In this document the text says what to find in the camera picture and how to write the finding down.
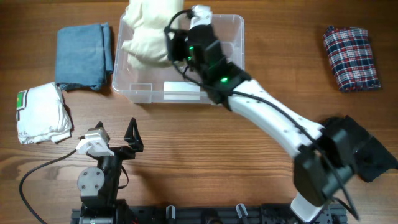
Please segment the cream cloth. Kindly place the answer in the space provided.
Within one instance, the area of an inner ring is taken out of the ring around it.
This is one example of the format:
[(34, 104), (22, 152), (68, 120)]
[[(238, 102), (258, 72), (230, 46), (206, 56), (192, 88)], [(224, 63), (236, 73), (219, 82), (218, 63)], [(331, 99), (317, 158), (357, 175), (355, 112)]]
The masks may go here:
[(184, 0), (130, 0), (123, 21), (133, 30), (122, 49), (135, 69), (166, 68), (171, 63), (164, 28), (183, 9)]

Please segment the red blue plaid cloth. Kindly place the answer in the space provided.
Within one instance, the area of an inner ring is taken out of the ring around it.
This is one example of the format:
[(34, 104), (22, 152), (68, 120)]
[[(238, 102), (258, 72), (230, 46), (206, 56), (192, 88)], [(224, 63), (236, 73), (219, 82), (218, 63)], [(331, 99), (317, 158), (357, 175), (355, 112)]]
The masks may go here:
[(368, 30), (329, 26), (323, 35), (323, 46), (340, 92), (381, 88)]

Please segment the black cloth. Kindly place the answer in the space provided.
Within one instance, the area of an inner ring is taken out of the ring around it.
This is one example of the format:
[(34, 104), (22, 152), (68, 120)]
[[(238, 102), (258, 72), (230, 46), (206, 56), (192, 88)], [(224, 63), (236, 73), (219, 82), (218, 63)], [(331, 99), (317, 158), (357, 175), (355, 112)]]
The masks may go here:
[(397, 159), (353, 118), (331, 117), (322, 125), (335, 144), (333, 160), (351, 166), (361, 180), (370, 183), (389, 169), (397, 169)]

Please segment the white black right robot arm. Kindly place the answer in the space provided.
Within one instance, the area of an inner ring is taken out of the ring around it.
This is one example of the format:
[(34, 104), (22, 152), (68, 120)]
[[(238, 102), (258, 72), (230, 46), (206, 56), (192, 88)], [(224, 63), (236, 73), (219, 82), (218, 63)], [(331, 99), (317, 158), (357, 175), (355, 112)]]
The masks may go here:
[(199, 74), (193, 83), (205, 89), (209, 99), (248, 119), (277, 141), (294, 161), (297, 196), (290, 209), (308, 223), (335, 200), (342, 190), (354, 217), (358, 213), (345, 187), (356, 173), (352, 143), (338, 118), (328, 126), (307, 120), (263, 89), (258, 81), (227, 61), (211, 24), (189, 30), (164, 29), (169, 60), (173, 66), (185, 62)]

